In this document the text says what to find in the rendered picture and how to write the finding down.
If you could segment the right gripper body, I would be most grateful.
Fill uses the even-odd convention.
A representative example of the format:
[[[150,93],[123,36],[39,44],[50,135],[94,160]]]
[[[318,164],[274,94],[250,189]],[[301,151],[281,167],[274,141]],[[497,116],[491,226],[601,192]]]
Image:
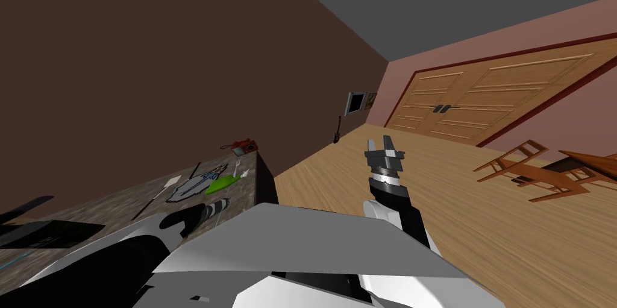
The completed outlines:
[[[364,153],[371,172],[375,174],[392,174],[394,171],[403,171],[404,154],[403,151],[392,149],[365,151]]]

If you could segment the white framed black picture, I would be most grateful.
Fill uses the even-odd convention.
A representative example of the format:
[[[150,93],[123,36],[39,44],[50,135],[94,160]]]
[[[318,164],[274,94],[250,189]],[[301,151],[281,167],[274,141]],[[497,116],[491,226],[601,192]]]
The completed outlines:
[[[350,92],[346,100],[344,116],[359,112],[363,109],[366,92]]]

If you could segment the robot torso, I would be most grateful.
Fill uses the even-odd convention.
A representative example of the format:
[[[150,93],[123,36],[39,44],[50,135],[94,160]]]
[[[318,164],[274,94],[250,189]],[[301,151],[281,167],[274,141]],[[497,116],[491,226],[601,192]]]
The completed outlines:
[[[505,308],[382,219],[259,204],[182,244],[134,308]]]

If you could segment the wooden double door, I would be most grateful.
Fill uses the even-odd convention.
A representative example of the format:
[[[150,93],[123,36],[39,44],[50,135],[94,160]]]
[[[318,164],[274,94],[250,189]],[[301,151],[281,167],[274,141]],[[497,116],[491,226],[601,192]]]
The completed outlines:
[[[615,57],[617,33],[417,71],[386,126],[479,145]]]

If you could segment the wooden chair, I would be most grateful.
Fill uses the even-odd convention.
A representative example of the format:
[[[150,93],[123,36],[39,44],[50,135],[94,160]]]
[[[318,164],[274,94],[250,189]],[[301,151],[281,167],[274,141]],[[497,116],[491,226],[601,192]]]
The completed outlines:
[[[474,169],[474,171],[480,171],[487,167],[494,170],[493,174],[479,179],[479,182],[510,173],[517,175],[512,180],[517,183],[518,187],[535,185],[552,192],[549,195],[532,199],[532,203],[588,193],[588,190],[583,187],[584,184],[591,184],[594,181],[610,181],[607,176],[599,173],[599,171],[570,157],[550,163],[542,168],[527,163],[547,151],[548,149],[545,146],[533,140],[527,140],[504,155]]]

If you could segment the green curved object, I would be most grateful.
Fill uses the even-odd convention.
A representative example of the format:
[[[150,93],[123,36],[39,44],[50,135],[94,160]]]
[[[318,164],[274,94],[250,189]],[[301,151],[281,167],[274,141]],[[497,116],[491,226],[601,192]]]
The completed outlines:
[[[232,184],[234,184],[235,182],[237,182],[238,180],[241,179],[241,176],[237,175],[226,175],[223,177],[220,177],[214,181],[212,181],[212,183],[209,185],[209,187],[205,190],[205,194],[206,195],[210,195],[212,193],[215,193],[217,191],[223,190],[229,186],[231,186]]]

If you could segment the grey cloth with dark edge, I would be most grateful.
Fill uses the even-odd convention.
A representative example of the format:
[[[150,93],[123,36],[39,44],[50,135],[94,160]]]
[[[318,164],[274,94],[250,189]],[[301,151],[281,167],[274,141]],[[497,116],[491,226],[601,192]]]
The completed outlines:
[[[174,190],[171,197],[166,200],[166,203],[178,203],[191,198],[192,196],[198,195],[199,193],[205,192],[210,187],[212,182],[218,179],[227,167],[228,164],[220,165],[211,171],[206,171],[203,174],[192,177],[182,185],[178,186]]]

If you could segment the wooden table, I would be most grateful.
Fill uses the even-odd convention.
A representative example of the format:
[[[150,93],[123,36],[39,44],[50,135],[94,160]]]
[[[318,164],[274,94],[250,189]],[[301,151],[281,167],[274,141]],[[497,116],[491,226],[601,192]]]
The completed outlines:
[[[559,152],[576,162],[574,171],[592,171],[617,183],[617,154],[600,157],[564,150]]]

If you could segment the black sink basin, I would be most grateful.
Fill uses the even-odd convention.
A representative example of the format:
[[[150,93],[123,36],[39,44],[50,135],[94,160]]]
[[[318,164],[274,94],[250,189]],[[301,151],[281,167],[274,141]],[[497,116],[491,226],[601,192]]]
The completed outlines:
[[[48,220],[0,226],[0,249],[72,248],[105,228],[104,224]]]

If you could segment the black faucet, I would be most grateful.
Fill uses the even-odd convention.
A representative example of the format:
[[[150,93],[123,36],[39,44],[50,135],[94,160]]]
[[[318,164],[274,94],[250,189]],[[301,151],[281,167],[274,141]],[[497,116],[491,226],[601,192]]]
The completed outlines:
[[[0,214],[0,225],[5,224],[6,222],[10,222],[12,219],[20,217],[26,212],[36,208],[37,206],[42,205],[43,203],[53,198],[54,196],[52,195],[39,196],[21,206],[18,206],[14,209],[11,209],[5,213]]]

